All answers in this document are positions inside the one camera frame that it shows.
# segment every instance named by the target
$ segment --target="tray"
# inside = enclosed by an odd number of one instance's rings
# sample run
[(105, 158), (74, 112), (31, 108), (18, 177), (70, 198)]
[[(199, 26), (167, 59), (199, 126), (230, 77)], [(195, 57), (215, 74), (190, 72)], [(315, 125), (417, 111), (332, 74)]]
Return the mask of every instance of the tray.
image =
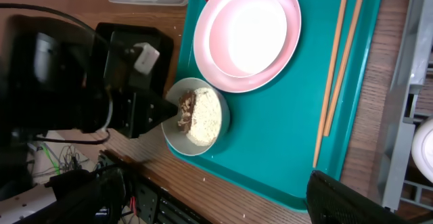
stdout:
[[(334, 123), (323, 139), (317, 169), (339, 179), (357, 110), (381, 0), (364, 0)], [(356, 0), (348, 0), (336, 71)], [(205, 154), (180, 159), (292, 210), (305, 212), (317, 127), (340, 0), (299, 0), (302, 30), (286, 68), (248, 93), (223, 93), (231, 111), (228, 133)], [(193, 54), (193, 34), (205, 5), (189, 0), (177, 80), (203, 78)]]

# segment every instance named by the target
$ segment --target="gray rack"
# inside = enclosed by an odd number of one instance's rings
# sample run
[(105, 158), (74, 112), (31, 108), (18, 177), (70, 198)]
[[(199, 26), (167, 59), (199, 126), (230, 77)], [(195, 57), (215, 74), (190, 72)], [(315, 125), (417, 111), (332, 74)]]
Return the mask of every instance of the gray rack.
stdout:
[[(368, 197), (390, 210), (398, 209), (400, 200), (432, 209), (419, 202), (422, 190), (430, 187), (405, 182), (416, 126), (429, 117), (416, 114), (415, 105), (426, 73), (433, 68), (431, 64), (429, 68), (432, 7), (433, 0), (410, 0), (396, 68), (386, 96)], [(417, 188), (418, 199), (401, 198), (404, 183)]]

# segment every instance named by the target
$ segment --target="wood grain surface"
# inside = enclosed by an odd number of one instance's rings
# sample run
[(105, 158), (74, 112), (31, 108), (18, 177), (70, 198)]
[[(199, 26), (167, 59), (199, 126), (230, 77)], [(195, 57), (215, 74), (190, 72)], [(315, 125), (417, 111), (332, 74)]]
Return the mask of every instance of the wood grain surface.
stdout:
[[(179, 35), (183, 32), (186, 7), (121, 5), (107, 0), (0, 1), (58, 8), (92, 27), (96, 27), (99, 22), (154, 26), (175, 41), (166, 88), (174, 81), (182, 39)], [(382, 0), (370, 49), (357, 117), (341, 178), (344, 184), (363, 195), (368, 191), (382, 110), (394, 72), (408, 3), (409, 0)], [(9, 14), (9, 11), (0, 14), (0, 24)], [(60, 134), (67, 139), (104, 136), (81, 135), (78, 131), (62, 131)], [(175, 158), (164, 142), (160, 127), (133, 140), (112, 131), (112, 138), (105, 145), (78, 147), (92, 159), (96, 159), (97, 151), (104, 148), (137, 162), (149, 161), (143, 170), (144, 175), (213, 223), (310, 223), (307, 214), (292, 212)]]

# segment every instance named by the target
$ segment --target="chopstick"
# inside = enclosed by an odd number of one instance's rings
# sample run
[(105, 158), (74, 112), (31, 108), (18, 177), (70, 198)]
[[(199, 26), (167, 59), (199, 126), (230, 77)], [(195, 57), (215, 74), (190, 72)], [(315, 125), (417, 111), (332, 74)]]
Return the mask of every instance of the chopstick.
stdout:
[(331, 62), (329, 64), (329, 71), (327, 73), (325, 96), (323, 97), (322, 112), (320, 113), (320, 121), (319, 121), (319, 130), (317, 132), (316, 148), (315, 148), (315, 152), (314, 152), (314, 161), (313, 161), (313, 167), (314, 168), (316, 168), (316, 166), (317, 166), (317, 160), (319, 159), (320, 146), (322, 144), (323, 128), (325, 126), (327, 106), (329, 103), (329, 95), (331, 93), (332, 79), (334, 77), (334, 70), (336, 67), (336, 60), (337, 60), (337, 55), (338, 55), (338, 45), (340, 44), (341, 28), (343, 26), (344, 12), (346, 11), (346, 3), (347, 3), (347, 0), (341, 0), (340, 11), (338, 12), (336, 34), (334, 37), (334, 45), (332, 46)]
[(361, 11), (361, 6), (363, 4), (363, 0), (357, 0), (357, 4), (355, 5), (355, 11), (353, 13), (352, 24), (350, 25), (349, 34), (347, 36), (346, 47), (344, 48), (343, 59), (340, 65), (340, 71), (338, 72), (338, 78), (336, 82), (336, 86), (334, 88), (334, 93), (332, 94), (331, 106), (329, 107), (329, 113), (326, 118), (325, 130), (323, 132), (323, 136), (329, 136), (329, 132), (331, 131), (332, 119), (334, 119), (334, 113), (336, 111), (338, 96), (340, 95), (341, 85), (344, 79), (344, 73), (346, 72), (347, 60), (349, 59), (350, 48), (352, 47), (353, 36), (355, 35), (355, 31), (357, 29), (359, 12)]

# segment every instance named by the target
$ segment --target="rice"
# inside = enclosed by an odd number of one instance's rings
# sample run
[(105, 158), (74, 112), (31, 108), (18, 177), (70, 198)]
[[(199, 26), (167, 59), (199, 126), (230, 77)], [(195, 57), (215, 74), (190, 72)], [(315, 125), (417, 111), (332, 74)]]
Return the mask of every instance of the rice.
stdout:
[(218, 137), (222, 120), (221, 107), (218, 96), (212, 89), (199, 88), (194, 93), (196, 104), (187, 137), (198, 146), (208, 146)]

